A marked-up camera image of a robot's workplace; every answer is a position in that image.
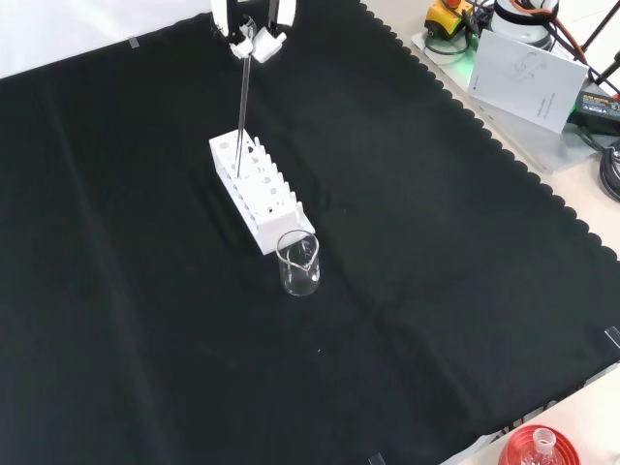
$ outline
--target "red object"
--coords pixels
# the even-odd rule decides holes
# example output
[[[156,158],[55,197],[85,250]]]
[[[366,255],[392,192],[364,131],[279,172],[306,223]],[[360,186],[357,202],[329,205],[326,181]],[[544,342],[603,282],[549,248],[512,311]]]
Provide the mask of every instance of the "red object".
[[[533,424],[517,429],[514,434],[512,434],[511,439],[506,443],[504,450],[502,450],[502,455],[500,455],[500,461],[498,462],[499,465],[521,465],[520,453],[528,444],[534,443],[534,431],[538,428],[547,428],[553,431],[557,441],[555,443],[555,451],[562,457],[564,465],[581,464],[579,461],[579,454],[566,436],[548,426]]]

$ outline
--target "white test tube rack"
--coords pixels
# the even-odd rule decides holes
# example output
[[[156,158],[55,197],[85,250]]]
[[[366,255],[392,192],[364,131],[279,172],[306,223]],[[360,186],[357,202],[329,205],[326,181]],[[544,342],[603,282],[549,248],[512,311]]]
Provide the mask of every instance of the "white test tube rack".
[[[245,131],[237,177],[237,133],[235,130],[211,139],[209,145],[215,169],[263,255],[275,251],[285,233],[293,230],[314,233],[302,203],[297,201],[295,192],[264,146],[258,138],[251,140]]]

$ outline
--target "white wall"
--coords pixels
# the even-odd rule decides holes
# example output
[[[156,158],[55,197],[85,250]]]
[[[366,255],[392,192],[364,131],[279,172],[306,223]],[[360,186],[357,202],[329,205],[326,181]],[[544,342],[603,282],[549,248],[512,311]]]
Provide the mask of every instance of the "white wall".
[[[210,0],[0,0],[0,78],[210,11]]]

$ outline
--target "black tablecloth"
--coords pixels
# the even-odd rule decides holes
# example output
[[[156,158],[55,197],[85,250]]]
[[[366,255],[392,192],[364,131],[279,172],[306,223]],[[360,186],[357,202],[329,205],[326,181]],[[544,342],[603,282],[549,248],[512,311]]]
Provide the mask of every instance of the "black tablecloth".
[[[285,294],[212,167],[209,24],[0,82],[2,463],[433,464],[613,362],[615,255],[357,0],[252,76],[322,242]]]

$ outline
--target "tape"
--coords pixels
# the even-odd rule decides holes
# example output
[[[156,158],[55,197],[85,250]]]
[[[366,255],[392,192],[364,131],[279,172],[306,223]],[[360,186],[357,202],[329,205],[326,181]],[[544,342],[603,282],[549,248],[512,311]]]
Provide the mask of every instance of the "tape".
[[[370,457],[368,459],[368,462],[370,463],[370,465],[386,465],[386,462],[384,461],[384,458],[381,457],[380,453],[378,453],[374,457]]]

